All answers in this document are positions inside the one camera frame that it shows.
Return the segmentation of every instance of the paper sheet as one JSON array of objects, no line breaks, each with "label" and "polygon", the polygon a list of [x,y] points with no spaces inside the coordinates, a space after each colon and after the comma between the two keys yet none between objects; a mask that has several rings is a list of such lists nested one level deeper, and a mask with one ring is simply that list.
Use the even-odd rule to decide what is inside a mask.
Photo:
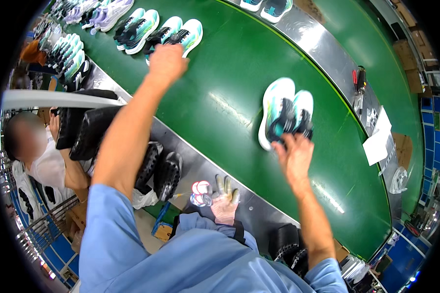
[{"label": "paper sheet", "polygon": [[385,159],[388,156],[386,143],[391,135],[391,123],[383,106],[380,107],[380,114],[376,121],[373,134],[363,144],[365,155],[369,166]]}]

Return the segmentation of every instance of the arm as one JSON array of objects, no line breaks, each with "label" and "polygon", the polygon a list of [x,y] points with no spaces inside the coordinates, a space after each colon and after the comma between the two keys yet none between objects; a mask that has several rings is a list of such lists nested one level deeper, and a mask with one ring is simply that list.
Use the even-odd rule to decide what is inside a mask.
[{"label": "arm", "polygon": [[[49,130],[52,137],[57,141],[59,133],[60,117],[50,113],[51,121],[49,123]],[[61,149],[60,154],[65,162],[65,187],[73,190],[86,189],[89,185],[88,175],[84,172],[82,165],[78,161],[70,159],[70,149]]]},{"label": "arm", "polygon": [[303,240],[308,248],[308,267],[311,270],[326,258],[336,258],[331,226],[313,194],[308,178],[314,144],[298,134],[295,137],[291,134],[283,134],[282,137],[287,150],[276,142],[272,143],[272,146],[279,156],[282,171],[297,198]]},{"label": "arm", "polygon": [[150,137],[153,115],[170,86],[187,69],[182,46],[158,45],[150,56],[150,71],[108,128],[101,144],[91,184],[115,188],[132,201],[132,189]]}]

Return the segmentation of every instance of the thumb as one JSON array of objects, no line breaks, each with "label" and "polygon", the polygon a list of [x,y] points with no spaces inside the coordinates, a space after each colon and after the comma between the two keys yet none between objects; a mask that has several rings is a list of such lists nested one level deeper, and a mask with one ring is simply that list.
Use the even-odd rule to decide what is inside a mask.
[{"label": "thumb", "polygon": [[287,152],[285,151],[283,144],[280,144],[278,142],[272,142],[271,145],[274,148],[276,154],[279,156],[279,164],[281,166],[284,166],[285,160],[287,159]]}]

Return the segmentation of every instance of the forearm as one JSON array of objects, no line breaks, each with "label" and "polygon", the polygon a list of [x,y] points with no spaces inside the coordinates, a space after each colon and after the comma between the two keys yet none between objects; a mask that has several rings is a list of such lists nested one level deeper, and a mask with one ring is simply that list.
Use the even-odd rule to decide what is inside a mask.
[{"label": "forearm", "polygon": [[298,202],[300,225],[308,248],[308,266],[311,269],[326,258],[335,258],[333,233],[309,180],[300,182],[292,189]]},{"label": "forearm", "polygon": [[60,154],[65,163],[65,187],[71,189],[85,189],[89,185],[89,177],[78,161],[70,159],[70,149],[61,149]]},{"label": "forearm", "polygon": [[132,189],[150,138],[153,115],[170,84],[148,74],[106,132],[92,184],[105,184],[132,201]]}]

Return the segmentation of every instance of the shirt sleeve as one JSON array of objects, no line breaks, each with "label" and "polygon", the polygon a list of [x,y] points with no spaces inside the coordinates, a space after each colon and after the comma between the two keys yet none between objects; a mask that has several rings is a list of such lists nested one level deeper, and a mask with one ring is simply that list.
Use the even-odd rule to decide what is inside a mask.
[{"label": "shirt sleeve", "polygon": [[86,289],[107,284],[149,256],[128,198],[114,188],[90,187],[79,271]]},{"label": "shirt sleeve", "polygon": [[339,264],[334,258],[318,263],[305,275],[305,281],[317,293],[347,293]]}]

